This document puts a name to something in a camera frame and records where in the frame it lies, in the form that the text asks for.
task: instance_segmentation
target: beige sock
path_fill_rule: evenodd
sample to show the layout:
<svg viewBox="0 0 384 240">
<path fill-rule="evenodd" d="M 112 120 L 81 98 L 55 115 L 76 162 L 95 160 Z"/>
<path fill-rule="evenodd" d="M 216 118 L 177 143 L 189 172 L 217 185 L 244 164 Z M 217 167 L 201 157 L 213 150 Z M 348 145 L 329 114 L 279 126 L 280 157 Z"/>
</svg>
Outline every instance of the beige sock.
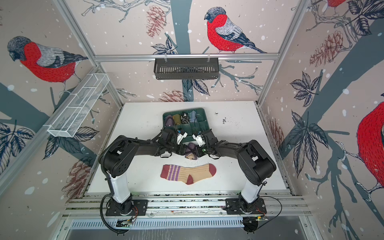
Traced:
<svg viewBox="0 0 384 240">
<path fill-rule="evenodd" d="M 204 164 L 198 167 L 182 167 L 177 165 L 163 165 L 160 177 L 170 181 L 182 181 L 185 184 L 192 184 L 197 181 L 213 177 L 216 167 L 213 164 Z"/>
</svg>

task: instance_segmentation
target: green storage box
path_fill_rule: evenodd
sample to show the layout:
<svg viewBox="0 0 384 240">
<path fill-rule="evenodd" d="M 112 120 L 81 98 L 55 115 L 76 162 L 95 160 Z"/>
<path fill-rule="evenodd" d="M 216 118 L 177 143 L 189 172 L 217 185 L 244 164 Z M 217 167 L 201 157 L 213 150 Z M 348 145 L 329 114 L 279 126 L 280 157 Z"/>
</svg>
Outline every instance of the green storage box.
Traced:
<svg viewBox="0 0 384 240">
<path fill-rule="evenodd" d="M 194 123 L 188 123 L 188 124 L 181 124 L 181 125 L 176 125 L 177 130 L 184 130 L 188 135 L 183 138 L 181 142 L 192 142 L 194 141 L 192 134 L 194 132 L 205 132 L 209 130 L 209 125 L 208 125 L 208 120 L 207 116 L 205 114 L 205 111 L 203 108 L 192 108 L 192 109 L 185 109 L 185 110 L 180 110 L 180 111 L 173 111 L 173 112 L 167 112 L 163 114 L 163 125 L 165 124 L 166 117 L 168 115 L 175 115 L 175 114 L 180 114 L 180 116 L 183 113 L 189 114 L 192 111 L 196 111 L 196 119 Z"/>
</svg>

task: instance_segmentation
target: dark gray metal basket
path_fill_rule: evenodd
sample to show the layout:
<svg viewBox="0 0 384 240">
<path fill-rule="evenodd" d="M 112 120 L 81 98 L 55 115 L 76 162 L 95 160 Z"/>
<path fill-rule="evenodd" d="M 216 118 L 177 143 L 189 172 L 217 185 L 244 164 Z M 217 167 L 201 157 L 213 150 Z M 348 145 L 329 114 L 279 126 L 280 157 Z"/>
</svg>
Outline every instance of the dark gray metal basket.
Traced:
<svg viewBox="0 0 384 240">
<path fill-rule="evenodd" d="M 216 79 L 218 58 L 156 58 L 156 79 Z"/>
</svg>

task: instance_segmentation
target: white table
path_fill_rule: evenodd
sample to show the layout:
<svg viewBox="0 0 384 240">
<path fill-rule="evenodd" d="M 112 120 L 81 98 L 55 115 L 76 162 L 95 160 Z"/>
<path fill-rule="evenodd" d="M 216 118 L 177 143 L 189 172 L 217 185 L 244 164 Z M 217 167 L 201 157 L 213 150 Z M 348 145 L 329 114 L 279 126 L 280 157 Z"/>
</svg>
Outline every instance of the white table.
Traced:
<svg viewBox="0 0 384 240">
<path fill-rule="evenodd" d="M 163 126 L 163 113 L 190 108 L 204 108 L 209 127 L 218 140 L 241 143 L 254 139 L 276 162 L 255 104 L 252 101 L 126 103 L 112 132 L 109 144 L 119 135 L 138 137 L 143 140 L 151 139 L 160 132 Z M 164 164 L 195 167 L 207 163 L 212 163 L 216 167 L 216 174 L 191 185 L 180 181 L 168 181 L 160 177 Z M 177 154 L 173 154 L 169 158 L 135 156 L 127 173 L 128 186 L 134 194 L 238 193 L 247 181 L 237 159 L 221 157 L 214 160 L 207 155 L 197 160 L 189 160 Z M 107 181 L 104 178 L 105 176 L 99 166 L 87 194 L 109 192 Z M 286 189 L 279 169 L 272 174 L 267 182 L 268 184 L 263 187 L 263 190 Z"/>
</svg>

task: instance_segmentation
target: gray floor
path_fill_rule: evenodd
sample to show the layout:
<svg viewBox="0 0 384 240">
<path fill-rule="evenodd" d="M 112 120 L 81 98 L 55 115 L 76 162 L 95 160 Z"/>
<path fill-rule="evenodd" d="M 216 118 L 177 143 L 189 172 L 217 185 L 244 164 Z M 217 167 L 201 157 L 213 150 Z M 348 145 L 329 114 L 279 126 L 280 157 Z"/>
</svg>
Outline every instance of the gray floor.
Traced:
<svg viewBox="0 0 384 240">
<path fill-rule="evenodd" d="M 116 236 L 105 230 L 70 230 L 66 240 L 256 240 L 294 239 L 306 240 L 299 217 L 277 217 L 255 234 L 247 234 L 243 228 L 185 228 L 160 230 L 132 230 L 125 236 Z"/>
</svg>

